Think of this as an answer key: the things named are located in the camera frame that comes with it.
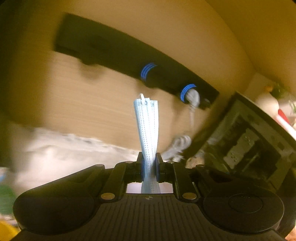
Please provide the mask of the light blue face mask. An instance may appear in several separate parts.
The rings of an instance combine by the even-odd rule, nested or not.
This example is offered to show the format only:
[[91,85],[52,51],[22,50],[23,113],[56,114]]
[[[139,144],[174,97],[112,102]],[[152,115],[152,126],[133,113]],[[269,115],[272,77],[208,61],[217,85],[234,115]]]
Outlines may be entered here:
[[141,193],[159,194],[161,191],[157,182],[155,161],[159,140],[158,101],[145,97],[141,93],[133,105],[142,150]]

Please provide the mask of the black television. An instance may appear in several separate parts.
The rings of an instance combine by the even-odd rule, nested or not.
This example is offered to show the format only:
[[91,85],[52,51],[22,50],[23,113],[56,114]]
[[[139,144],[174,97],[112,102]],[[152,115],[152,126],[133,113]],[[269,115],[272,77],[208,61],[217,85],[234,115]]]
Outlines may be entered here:
[[194,139],[186,167],[204,164],[295,198],[295,139],[236,92],[221,116]]

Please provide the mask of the black wall hook rack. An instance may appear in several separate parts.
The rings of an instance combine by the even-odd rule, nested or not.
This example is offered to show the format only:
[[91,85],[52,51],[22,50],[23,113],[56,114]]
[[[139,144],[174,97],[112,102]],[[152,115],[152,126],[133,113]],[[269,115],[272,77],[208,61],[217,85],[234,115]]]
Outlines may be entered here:
[[200,109],[209,108],[219,91],[168,55],[134,37],[102,23],[65,14],[59,25],[55,51],[98,64],[158,88],[187,103],[186,94],[196,90]]

